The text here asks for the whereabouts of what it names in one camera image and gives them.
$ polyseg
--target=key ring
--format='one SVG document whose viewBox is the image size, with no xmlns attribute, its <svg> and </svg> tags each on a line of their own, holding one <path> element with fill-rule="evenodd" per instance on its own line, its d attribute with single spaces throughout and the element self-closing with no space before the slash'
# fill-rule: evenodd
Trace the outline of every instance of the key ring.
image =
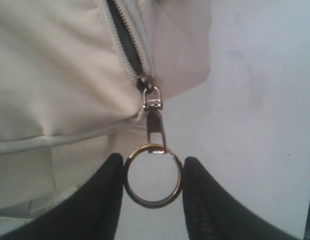
<svg viewBox="0 0 310 240">
<path fill-rule="evenodd" d="M 166 151 L 166 153 L 170 154 L 174 161 L 175 164 L 177 166 L 178 169 L 178 180 L 177 180 L 177 184 L 175 186 L 175 189 L 171 192 L 171 194 L 169 194 L 169 196 L 165 197 L 162 200 L 158 200 L 158 201 L 148 201 L 148 200 L 144 200 L 141 197 L 139 197 L 130 187 L 129 182 L 128 182 L 128 171 L 129 171 L 129 167 L 131 165 L 131 163 L 134 161 L 134 159 L 141 153 L 148 151 L 150 153 L 152 152 L 162 152 L 162 151 Z M 145 207 L 145 208 L 149 208 L 149 209 L 158 209 L 158 208 L 163 208 L 165 206 L 167 206 L 168 204 L 172 203 L 180 194 L 181 190 L 182 190 L 182 179 L 183 179 L 183 166 L 181 164 L 181 162 L 179 161 L 178 157 L 176 156 L 176 154 L 174 154 L 170 149 L 168 148 L 164 148 L 163 145 L 160 144 L 155 144 L 155 143 L 149 143 L 143 146 L 138 147 L 127 159 L 125 166 L 124 166 L 124 185 L 125 185 L 125 189 L 128 193 L 128 195 L 130 196 L 130 198 L 136 202 L 137 204 Z"/>
</svg>

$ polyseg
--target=zipper pull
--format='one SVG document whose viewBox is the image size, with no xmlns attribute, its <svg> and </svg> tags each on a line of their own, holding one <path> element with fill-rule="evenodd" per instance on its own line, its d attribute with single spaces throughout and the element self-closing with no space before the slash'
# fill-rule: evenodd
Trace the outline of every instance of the zipper pull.
<svg viewBox="0 0 310 240">
<path fill-rule="evenodd" d="M 151 150 L 150 154 L 165 154 L 167 152 L 166 135 L 164 131 L 163 119 L 160 110 L 163 109 L 161 93 L 154 86 L 154 77 L 149 74 L 143 74 L 139 77 L 143 85 L 143 109 L 147 112 L 147 141 L 152 144 L 151 135 L 160 133 L 162 137 L 163 150 Z"/>
</svg>

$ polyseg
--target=metal zipper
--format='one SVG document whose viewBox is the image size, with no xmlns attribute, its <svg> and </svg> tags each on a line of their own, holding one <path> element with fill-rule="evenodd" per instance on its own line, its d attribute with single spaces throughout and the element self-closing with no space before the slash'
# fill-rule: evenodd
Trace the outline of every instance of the metal zipper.
<svg viewBox="0 0 310 240">
<path fill-rule="evenodd" d="M 112 34 L 119 58 L 128 73 L 136 81 L 136 86 L 143 94 L 143 110 L 146 113 L 147 140 L 151 135 L 161 134 L 163 150 L 149 150 L 153 154 L 167 152 L 166 136 L 160 110 L 163 108 L 160 90 L 154 85 L 154 77 L 149 74 L 150 63 L 146 51 L 132 28 L 132 21 L 126 13 L 120 0 L 104 0 L 107 10 L 104 11 L 110 32 Z"/>
</svg>

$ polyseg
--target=white leather bag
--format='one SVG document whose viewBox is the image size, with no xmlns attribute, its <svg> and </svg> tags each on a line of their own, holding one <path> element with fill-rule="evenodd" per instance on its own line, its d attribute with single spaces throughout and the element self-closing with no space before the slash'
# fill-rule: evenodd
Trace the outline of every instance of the white leather bag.
<svg viewBox="0 0 310 240">
<path fill-rule="evenodd" d="M 210 17 L 208 0 L 0 0 L 0 208 L 83 182 L 109 136 L 133 139 L 141 74 L 164 99 L 203 82 Z"/>
</svg>

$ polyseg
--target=gold ring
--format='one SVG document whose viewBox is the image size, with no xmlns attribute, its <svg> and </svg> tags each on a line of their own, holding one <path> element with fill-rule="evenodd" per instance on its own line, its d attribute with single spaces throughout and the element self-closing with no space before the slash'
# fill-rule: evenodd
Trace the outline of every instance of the gold ring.
<svg viewBox="0 0 310 240">
<path fill-rule="evenodd" d="M 180 194 L 182 190 L 182 179 L 183 179 L 183 166 L 181 162 L 179 161 L 178 157 L 176 154 L 174 154 L 170 149 L 167 149 L 167 153 L 169 153 L 171 156 L 173 156 L 173 159 L 175 161 L 175 164 L 177 165 L 178 168 L 178 180 L 177 184 L 175 186 L 175 189 L 169 194 L 169 196 L 165 197 L 162 200 L 158 201 L 147 201 L 139 197 L 130 187 L 129 182 L 128 182 L 128 171 L 131 163 L 134 161 L 134 159 L 141 153 L 145 151 L 150 151 L 150 152 L 160 152 L 164 150 L 164 146 L 159 145 L 159 144 L 146 144 L 143 146 L 140 146 L 137 148 L 127 159 L 125 166 L 124 166 L 124 185 L 125 189 L 130 196 L 130 198 L 136 202 L 137 204 L 148 208 L 148 209 L 158 209 L 167 206 L 168 204 L 172 203 Z"/>
</svg>

